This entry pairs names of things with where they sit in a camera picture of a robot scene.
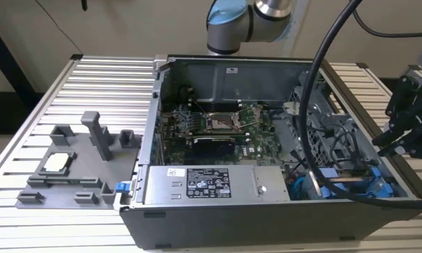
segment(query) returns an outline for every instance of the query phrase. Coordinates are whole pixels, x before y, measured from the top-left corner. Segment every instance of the motherboard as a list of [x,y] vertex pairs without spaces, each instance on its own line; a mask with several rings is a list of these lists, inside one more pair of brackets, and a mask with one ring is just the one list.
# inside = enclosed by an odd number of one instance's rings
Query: motherboard
[[239,103],[236,108],[234,112],[207,112],[195,103],[163,113],[166,165],[283,165],[266,105]]

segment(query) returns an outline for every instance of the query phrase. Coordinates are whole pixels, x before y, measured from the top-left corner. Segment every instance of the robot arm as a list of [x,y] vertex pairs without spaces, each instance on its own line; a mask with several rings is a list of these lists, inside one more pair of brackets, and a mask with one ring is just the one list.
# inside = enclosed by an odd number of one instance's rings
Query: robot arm
[[422,80],[408,75],[400,78],[385,114],[390,117],[385,132],[373,140],[381,146],[378,155],[409,153],[422,159]]
[[210,55],[231,55],[242,42],[273,42],[285,37],[291,20],[291,0],[216,0],[208,21]]

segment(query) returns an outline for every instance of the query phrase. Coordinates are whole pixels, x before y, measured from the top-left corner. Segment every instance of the slotted aluminum surface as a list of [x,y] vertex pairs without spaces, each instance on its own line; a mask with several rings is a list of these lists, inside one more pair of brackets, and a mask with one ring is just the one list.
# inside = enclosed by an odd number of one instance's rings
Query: slotted aluminum surface
[[[387,89],[370,71],[357,65],[333,64],[333,67],[382,126],[387,121],[383,115]],[[85,132],[80,116],[85,110],[96,110],[101,114],[100,123],[111,132],[132,129],[142,134],[151,69],[152,59],[108,57],[84,57],[64,69],[0,156],[0,253],[142,252],[114,210],[19,210],[13,205],[51,144],[48,134],[55,124],[67,123],[75,132]],[[422,161],[410,158],[408,161],[422,178]],[[294,230],[285,228],[285,236],[287,232]],[[422,252],[422,215],[387,224],[362,242],[190,249],[190,252],[216,251]]]

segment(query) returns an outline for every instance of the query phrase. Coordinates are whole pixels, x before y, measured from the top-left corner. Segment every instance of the metal panel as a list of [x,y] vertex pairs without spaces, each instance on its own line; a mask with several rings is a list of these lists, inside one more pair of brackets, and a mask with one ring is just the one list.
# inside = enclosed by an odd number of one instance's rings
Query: metal panel
[[[333,67],[343,76],[355,96],[362,96],[362,99],[359,98],[363,100],[362,105],[381,125],[387,121],[383,110],[389,94],[383,85],[370,71],[358,68],[355,64],[338,63],[333,64]],[[148,104],[131,95],[126,97],[123,93],[151,91],[152,77],[148,74],[151,70],[152,59],[97,56],[83,57],[79,62],[69,63],[64,69],[0,156],[0,253],[142,252],[134,246],[122,218],[114,210],[31,210],[16,209],[13,205],[15,196],[39,165],[37,157],[51,144],[47,135],[55,123],[72,122],[75,132],[87,132],[77,119],[84,111],[95,110],[101,113],[103,123],[110,124],[112,133],[118,133],[120,129],[132,129],[143,134],[144,121],[138,119],[143,119],[147,115]],[[72,71],[76,71],[72,76],[79,79],[73,78],[68,81],[65,77]],[[91,93],[93,96],[81,93],[84,91],[95,92]],[[386,99],[385,102],[378,102],[378,98],[370,100],[378,96],[382,97],[382,101]],[[422,160],[406,156],[405,158],[422,177]],[[410,221],[387,224],[361,242],[200,248],[188,251],[422,253],[422,214]]]

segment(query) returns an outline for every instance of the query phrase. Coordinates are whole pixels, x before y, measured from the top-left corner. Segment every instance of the blue latch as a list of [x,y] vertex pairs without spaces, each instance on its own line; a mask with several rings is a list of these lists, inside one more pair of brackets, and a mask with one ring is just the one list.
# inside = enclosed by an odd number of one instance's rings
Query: blue latch
[[116,183],[115,184],[115,192],[119,193],[130,193],[130,185],[131,183]]
[[385,181],[381,176],[379,170],[377,167],[371,168],[373,175],[375,177],[373,183],[367,188],[366,197],[371,198],[390,198],[394,196],[392,185]]
[[[338,178],[338,172],[335,170],[335,168],[319,168],[322,175],[326,178]],[[339,187],[342,190],[347,191],[347,188],[345,187],[345,185],[342,183],[335,183],[335,186]],[[322,197],[323,198],[331,198],[335,194],[333,191],[329,190],[327,187],[322,187],[321,188],[321,192],[322,192]]]

